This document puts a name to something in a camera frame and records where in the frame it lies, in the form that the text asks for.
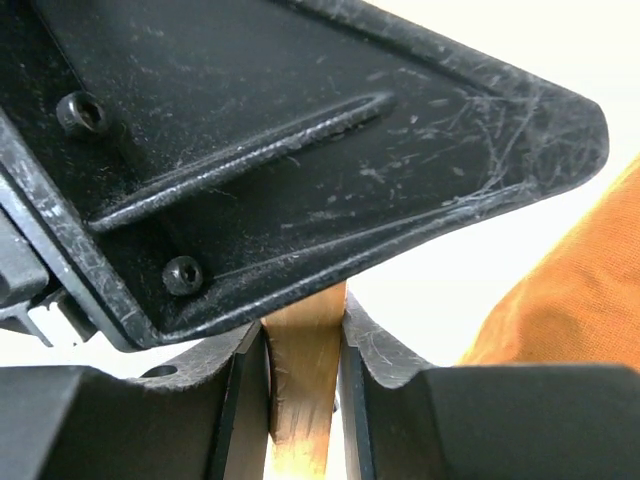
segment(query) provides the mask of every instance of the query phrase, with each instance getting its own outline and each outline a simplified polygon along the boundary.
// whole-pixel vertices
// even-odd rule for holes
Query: wooden handle
[[[325,478],[345,302],[341,283],[262,320],[275,478]]]

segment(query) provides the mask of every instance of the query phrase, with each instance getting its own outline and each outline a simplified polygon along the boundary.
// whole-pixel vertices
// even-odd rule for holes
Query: white surface
[[[500,297],[640,152],[640,2],[371,3],[597,101],[609,123],[609,163],[586,186],[441,237],[351,280],[374,320],[427,360],[447,365]],[[126,377],[187,347],[122,355],[98,337],[79,348],[51,351],[35,339],[0,332],[0,365],[84,363]],[[335,445],[327,476],[332,479],[343,476],[344,459]]]

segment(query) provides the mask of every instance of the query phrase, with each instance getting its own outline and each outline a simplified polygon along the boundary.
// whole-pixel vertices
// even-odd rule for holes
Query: hole
[[[151,370],[146,371],[141,375],[141,378],[158,378],[173,375],[178,371],[178,367],[175,365],[158,365]]]
[[[78,113],[80,118],[91,128],[95,127],[102,121],[102,111],[100,107],[89,101],[81,101],[78,104]]]
[[[198,279],[198,270],[193,265],[185,265],[182,269],[182,279],[194,283]]]

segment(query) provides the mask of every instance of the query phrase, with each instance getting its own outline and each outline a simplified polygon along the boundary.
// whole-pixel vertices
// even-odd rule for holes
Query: screw head
[[[176,297],[193,295],[202,287],[202,269],[195,259],[182,256],[169,261],[162,272],[167,291]]]
[[[58,122],[74,138],[95,138],[109,130],[109,118],[96,98],[88,92],[74,92],[58,102]]]

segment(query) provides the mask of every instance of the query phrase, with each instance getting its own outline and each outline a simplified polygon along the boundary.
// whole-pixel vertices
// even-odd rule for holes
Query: orange towel
[[[640,371],[640,156],[498,303],[460,364],[594,361]]]

